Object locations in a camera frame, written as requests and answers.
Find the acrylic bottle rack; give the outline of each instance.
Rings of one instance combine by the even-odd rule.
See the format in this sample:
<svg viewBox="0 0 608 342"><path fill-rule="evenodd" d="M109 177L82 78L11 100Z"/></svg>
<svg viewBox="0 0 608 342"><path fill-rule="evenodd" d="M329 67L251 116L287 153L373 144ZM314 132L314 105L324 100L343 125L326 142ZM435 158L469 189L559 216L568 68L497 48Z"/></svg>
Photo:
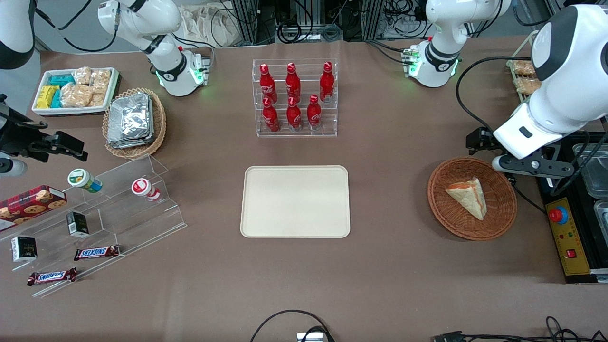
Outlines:
<svg viewBox="0 0 608 342"><path fill-rule="evenodd" d="M32 296L46 296L70 284L77 284L93 272L186 227L177 203L169 197L161 178L166 172L167 168L151 156L132 160L97 175L103 187L96 194L71 187L65 190L67 205L2 232L0 248L4 251L10 251L11 239L15 236L36 239L37 259L13 263L13 271L23 277L23 286L26 286L32 272L64 271L76 267L78 274L74 283L51 282L32 287ZM140 177L148 179L160 190L160 200L149 202L131 192L131 184ZM70 211L86 216L88 237L80 239L69 235L66 215ZM77 248L116 244L120 245L118 256L74 261Z"/></svg>
<svg viewBox="0 0 608 342"><path fill-rule="evenodd" d="M312 131L308 128L308 120L306 117L306 109L310 95L319 95L320 78L323 74L323 64L325 62L333 64L333 74L336 79L334 83L334 98L330 103L321 104L321 129ZM289 130L287 122L287 89L285 78L287 77L287 64L294 63L296 72L300 77L302 86L301 101L298 107L302 112L302 130L292 132ZM268 65L270 75L274 79L277 89L278 101L274 108L277 110L278 120L281 129L278 132L271 132L264 123L262 116L262 90L260 88L260 65ZM320 136L336 136L338 133L338 64L335 58L326 59L290 59L290 60L254 60L252 69L252 83L254 91L254 111L255 111L255 129L257 135L263 138L297 138L297 137L320 137Z"/></svg>

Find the table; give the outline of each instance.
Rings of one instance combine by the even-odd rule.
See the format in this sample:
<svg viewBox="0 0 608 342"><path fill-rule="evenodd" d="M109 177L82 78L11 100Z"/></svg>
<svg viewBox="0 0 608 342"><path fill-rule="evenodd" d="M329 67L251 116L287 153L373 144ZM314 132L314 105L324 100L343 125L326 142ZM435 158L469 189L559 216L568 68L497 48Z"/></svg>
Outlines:
<svg viewBox="0 0 608 342"><path fill-rule="evenodd" d="M469 40L459 72L482 57L510 55L523 39ZM339 56L338 137L256 137L252 59L293 56ZM273 44L218 50L209 86L176 98L148 73L141 53L43 53L42 60L43 70L113 66L122 91L146 87L159 95L168 128L155 157L170 169L167 187L188 227L44 299L29 297L26 279L10 271L10 251L0 251L3 341L248 341L283 309L312 311L344 342L427 341L453 330L538 335L547 315L583 336L608 329L608 287L563 284L547 219L521 198L513 227L490 242L459 239L434 219L427 179L440 162L467 155L465 136L478 127L456 102L455 78L424 88L364 43ZM501 61L471 71L462 98L493 127L517 105ZM105 150L101 117L46 121L84 140L89 161L31 161L24 177L0 180L4 197L43 183L65 188L76 167L101 173L125 162ZM299 164L348 169L350 235L243 237L245 170ZM519 179L540 203L534 180ZM305 316L280 316L257 341L293 341L313 325Z"/></svg>

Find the black box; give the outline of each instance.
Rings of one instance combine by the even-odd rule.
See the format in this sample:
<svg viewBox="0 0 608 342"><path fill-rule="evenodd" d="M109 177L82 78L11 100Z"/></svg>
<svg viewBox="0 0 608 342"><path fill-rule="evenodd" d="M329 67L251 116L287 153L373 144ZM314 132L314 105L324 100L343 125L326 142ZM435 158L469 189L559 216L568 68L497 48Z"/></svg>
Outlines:
<svg viewBox="0 0 608 342"><path fill-rule="evenodd" d="M34 261L38 257L36 239L28 236L16 236L10 241L13 247L13 261Z"/></svg>
<svg viewBox="0 0 608 342"><path fill-rule="evenodd" d="M89 236L89 227L86 225L86 217L78 212L70 212L67 215L67 227L71 236L87 237Z"/></svg>

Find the red bottle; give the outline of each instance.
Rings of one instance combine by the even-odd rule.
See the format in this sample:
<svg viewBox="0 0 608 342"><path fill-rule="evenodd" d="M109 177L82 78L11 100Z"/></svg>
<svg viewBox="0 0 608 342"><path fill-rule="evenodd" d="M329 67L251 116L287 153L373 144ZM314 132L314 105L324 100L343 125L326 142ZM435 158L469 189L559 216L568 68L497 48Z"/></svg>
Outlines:
<svg viewBox="0 0 608 342"><path fill-rule="evenodd" d="M308 126L311 131L318 131L321 128L321 105L319 105L319 97L315 94L310 95L310 103L306 109L308 116Z"/></svg>
<svg viewBox="0 0 608 342"><path fill-rule="evenodd" d="M333 65L331 62L326 61L323 65L323 75L321 75L321 91L319 97L321 102L332 102L334 100L334 73L332 72Z"/></svg>
<svg viewBox="0 0 608 342"><path fill-rule="evenodd" d="M302 130L301 119L300 119L300 108L295 98L290 97L287 99L289 107L287 107L287 121L289 122L289 130L292 132L299 132Z"/></svg>
<svg viewBox="0 0 608 342"><path fill-rule="evenodd" d="M274 79L268 71L268 65L260 65L260 73L260 87L262 88L262 94L264 94L264 97L269 98L272 101L272 104L277 103L277 88L274 85Z"/></svg>
<svg viewBox="0 0 608 342"><path fill-rule="evenodd" d="M271 100L265 97L262 100L264 110L262 115L264 116L264 122L271 132L278 132L281 129L281 125L278 122L277 110L272 106Z"/></svg>
<svg viewBox="0 0 608 342"><path fill-rule="evenodd" d="M287 65L287 77L285 78L287 85L287 96L293 97L296 103L300 103L300 77L295 73L295 64L290 63Z"/></svg>

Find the wicker basket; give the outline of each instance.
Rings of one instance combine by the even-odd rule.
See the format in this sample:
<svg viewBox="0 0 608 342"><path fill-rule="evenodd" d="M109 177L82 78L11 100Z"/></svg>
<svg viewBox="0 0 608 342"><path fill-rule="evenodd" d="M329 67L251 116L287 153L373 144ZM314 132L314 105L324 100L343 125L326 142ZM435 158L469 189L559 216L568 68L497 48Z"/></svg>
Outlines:
<svg viewBox="0 0 608 342"><path fill-rule="evenodd" d="M167 117L165 115L165 108L163 108L161 100L158 96L149 89L135 88L129 89L125 92L121 92L116 98L131 96L137 92L144 92L152 98L152 109L154 116L154 134L156 135L154 141L150 145L135 146L129 148L113 148L106 143L106 148L110 153L117 157L123 157L127 159L137 159L143 155L151 155L156 152L161 146L162 141L165 139L165 132L167 131ZM108 140L108 117L110 108L106 108L106 113L103 115L103 126L102 133L103 137Z"/></svg>
<svg viewBox="0 0 608 342"><path fill-rule="evenodd" d="M477 177L486 198L488 213L477 220L445 189ZM515 192L506 177L492 165L476 158L454 158L441 163L431 174L427 196L433 214L450 232L469 240L485 241L504 234L517 215Z"/></svg>

